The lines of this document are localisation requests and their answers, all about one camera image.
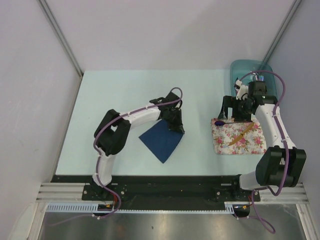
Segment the gold knife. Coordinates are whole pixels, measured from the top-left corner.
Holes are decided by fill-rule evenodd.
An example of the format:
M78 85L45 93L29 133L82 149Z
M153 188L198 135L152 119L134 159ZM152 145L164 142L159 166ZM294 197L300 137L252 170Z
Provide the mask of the gold knife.
M232 140L229 144L228 144L228 147L229 146L232 146L234 144L236 144L237 142L239 142L246 133L248 133L252 128L253 126L255 125L254 122L252 122L242 133L240 133L234 140Z

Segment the purple spoon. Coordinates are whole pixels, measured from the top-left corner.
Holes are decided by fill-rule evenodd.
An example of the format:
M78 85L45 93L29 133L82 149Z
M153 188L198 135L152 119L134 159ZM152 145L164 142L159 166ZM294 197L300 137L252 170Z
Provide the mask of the purple spoon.
M222 120L217 120L214 122L215 126L221 127L228 124L239 124L239 123L251 123L251 121L232 121L232 122L225 122Z

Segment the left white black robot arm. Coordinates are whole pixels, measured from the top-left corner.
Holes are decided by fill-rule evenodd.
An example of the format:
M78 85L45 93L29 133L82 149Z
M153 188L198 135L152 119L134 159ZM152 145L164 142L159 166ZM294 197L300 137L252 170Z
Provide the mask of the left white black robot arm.
M170 91L166 97L149 101L141 108L117 112L107 111L94 132L93 148L98 153L95 172L92 175L96 185L93 194L100 200L110 196L112 170L116 159L127 142L131 130L149 122L155 122L150 129L139 136L142 143L161 162L172 155L185 130L182 122L182 95Z

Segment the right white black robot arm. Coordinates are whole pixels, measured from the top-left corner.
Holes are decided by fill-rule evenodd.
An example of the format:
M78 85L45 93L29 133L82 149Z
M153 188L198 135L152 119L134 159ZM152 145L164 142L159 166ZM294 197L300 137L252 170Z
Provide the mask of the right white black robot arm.
M249 190L271 189L278 196L283 188L297 185L307 154L298 149L289 137L280 114L280 100L269 95L264 81L251 81L245 85L236 80L236 96L223 97L221 111L213 125L218 129L238 123L253 124L255 117L262 129L266 151L255 171L241 174L236 185L230 188L231 196L242 201Z

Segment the dark blue paper napkin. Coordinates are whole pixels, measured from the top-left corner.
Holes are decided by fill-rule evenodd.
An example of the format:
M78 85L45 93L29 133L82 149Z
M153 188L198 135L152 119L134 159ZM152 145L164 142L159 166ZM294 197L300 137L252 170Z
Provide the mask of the dark blue paper napkin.
M172 155L183 136L183 133L169 130L167 122L160 120L141 134L139 139L164 164Z

